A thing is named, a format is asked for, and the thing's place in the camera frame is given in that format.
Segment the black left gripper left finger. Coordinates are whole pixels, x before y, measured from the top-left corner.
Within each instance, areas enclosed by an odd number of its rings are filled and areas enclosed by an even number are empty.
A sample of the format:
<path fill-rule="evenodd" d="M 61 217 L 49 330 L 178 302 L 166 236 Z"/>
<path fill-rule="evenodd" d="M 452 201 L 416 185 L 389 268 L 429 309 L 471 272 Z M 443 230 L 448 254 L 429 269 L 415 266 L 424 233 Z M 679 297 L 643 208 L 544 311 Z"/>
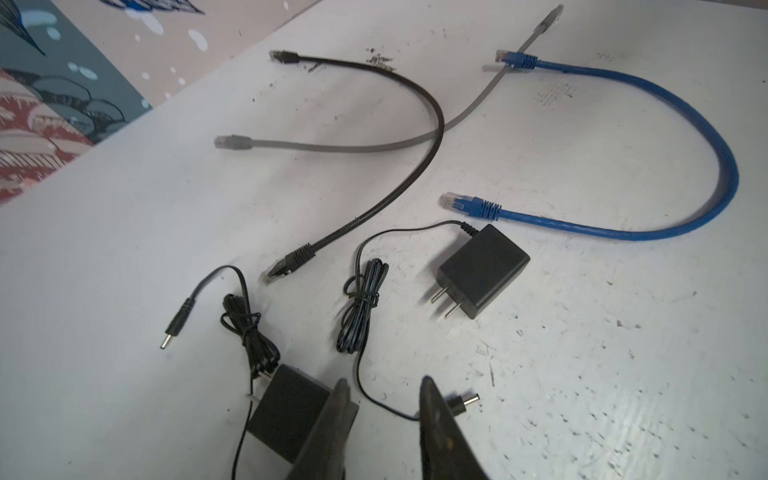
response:
<path fill-rule="evenodd" d="M 359 406 L 351 388 L 340 379 L 330 393 L 287 479 L 346 478 L 346 445 Z"/>

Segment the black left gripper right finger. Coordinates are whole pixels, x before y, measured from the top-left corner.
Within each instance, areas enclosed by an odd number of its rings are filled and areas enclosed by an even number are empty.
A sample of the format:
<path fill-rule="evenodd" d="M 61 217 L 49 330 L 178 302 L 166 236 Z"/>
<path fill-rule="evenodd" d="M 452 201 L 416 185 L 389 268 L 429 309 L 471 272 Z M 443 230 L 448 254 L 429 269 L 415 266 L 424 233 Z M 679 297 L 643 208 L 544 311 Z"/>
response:
<path fill-rule="evenodd" d="M 444 397 L 430 376 L 422 379 L 419 428 L 423 479 L 488 479 L 455 420 L 478 400 L 477 394 Z"/>

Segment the black power adapter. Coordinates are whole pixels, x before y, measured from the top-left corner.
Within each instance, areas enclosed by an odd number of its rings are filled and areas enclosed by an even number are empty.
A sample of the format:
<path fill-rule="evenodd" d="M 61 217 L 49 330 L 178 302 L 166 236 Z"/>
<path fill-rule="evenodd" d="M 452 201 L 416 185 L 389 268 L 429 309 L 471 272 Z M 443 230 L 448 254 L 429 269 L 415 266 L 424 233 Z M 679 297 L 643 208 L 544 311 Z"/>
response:
<path fill-rule="evenodd" d="M 400 228 L 398 231 L 417 233 L 444 226 L 461 228 L 469 240 L 438 267 L 439 290 L 432 299 L 436 301 L 447 295 L 454 302 L 453 310 L 461 310 L 468 318 L 475 320 L 524 271 L 531 258 L 490 224 L 477 229 L 466 222 L 447 220 L 425 227 Z M 390 270 L 389 265 L 379 258 L 363 263 L 362 254 L 370 242 L 394 232 L 389 229 L 376 233 L 364 240 L 356 250 L 353 275 L 343 286 L 349 304 L 341 316 L 336 350 L 356 357 L 354 380 L 366 400 L 401 419 L 417 422 L 419 414 L 408 415 L 374 399 L 365 390 L 360 375 L 371 332 L 372 312 L 378 306 L 380 290 Z"/>
<path fill-rule="evenodd" d="M 166 328 L 161 347 L 166 348 L 180 334 L 202 290 L 227 269 L 236 274 L 240 293 L 225 295 L 220 323 L 236 335 L 244 347 L 249 376 L 248 414 L 231 469 L 231 477 L 235 479 L 245 435 L 248 433 L 256 436 L 288 462 L 294 462 L 330 390 L 300 371 L 280 363 L 279 349 L 259 330 L 261 314 L 251 308 L 245 276 L 233 265 L 214 269 L 198 283 Z"/>

